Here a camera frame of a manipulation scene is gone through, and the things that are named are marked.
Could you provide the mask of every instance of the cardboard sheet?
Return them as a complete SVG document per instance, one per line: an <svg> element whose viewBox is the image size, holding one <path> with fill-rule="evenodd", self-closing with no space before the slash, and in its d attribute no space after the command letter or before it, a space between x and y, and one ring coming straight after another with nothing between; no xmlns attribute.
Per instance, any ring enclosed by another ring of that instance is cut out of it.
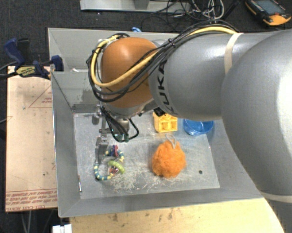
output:
<svg viewBox="0 0 292 233"><path fill-rule="evenodd" d="M19 76L7 83L5 210L56 208L51 83Z"/></svg>

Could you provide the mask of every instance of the electronic device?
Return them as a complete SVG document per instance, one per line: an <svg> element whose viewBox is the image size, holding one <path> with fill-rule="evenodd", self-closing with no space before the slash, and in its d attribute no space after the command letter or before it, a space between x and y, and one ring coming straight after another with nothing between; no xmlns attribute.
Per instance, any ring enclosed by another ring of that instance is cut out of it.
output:
<svg viewBox="0 0 292 233"><path fill-rule="evenodd" d="M285 8L276 0L245 0L248 10L268 26L278 26L291 19Z"/></svg>

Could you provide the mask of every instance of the yellow plastic toy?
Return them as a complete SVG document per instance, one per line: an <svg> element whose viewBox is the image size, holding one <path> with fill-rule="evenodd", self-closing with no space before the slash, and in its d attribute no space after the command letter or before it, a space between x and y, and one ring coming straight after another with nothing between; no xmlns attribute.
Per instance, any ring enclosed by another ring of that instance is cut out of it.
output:
<svg viewBox="0 0 292 233"><path fill-rule="evenodd" d="M154 125L157 132L177 131L177 117L169 114L157 116L154 112L152 115L154 117Z"/></svg>

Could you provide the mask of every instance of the orange pom pom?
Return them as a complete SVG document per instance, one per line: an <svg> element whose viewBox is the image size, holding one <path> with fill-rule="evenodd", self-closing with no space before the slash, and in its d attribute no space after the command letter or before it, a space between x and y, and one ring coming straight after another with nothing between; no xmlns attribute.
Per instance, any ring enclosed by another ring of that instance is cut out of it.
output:
<svg viewBox="0 0 292 233"><path fill-rule="evenodd" d="M176 177L185 166L185 153L181 150L179 142L173 148L172 143L166 140L158 146L152 157L153 172L165 178Z"/></svg>

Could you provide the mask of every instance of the blue clamp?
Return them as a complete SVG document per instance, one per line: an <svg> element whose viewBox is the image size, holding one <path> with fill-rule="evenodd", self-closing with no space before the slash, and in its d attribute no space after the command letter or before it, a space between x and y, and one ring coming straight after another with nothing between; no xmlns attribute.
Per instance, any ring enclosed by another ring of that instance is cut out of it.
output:
<svg viewBox="0 0 292 233"><path fill-rule="evenodd" d="M142 32L139 28L136 28L136 27L131 28L131 30L133 32Z"/></svg>
<svg viewBox="0 0 292 233"><path fill-rule="evenodd" d="M54 64L55 71L64 71L64 65L59 55L52 56L50 61L43 64L40 64L35 60L31 65L25 65L26 60L17 47L16 38L10 39L5 43L4 51L10 58L17 62L15 66L15 73L21 77L41 77L44 79L49 79L50 72L45 70L43 64Z"/></svg>

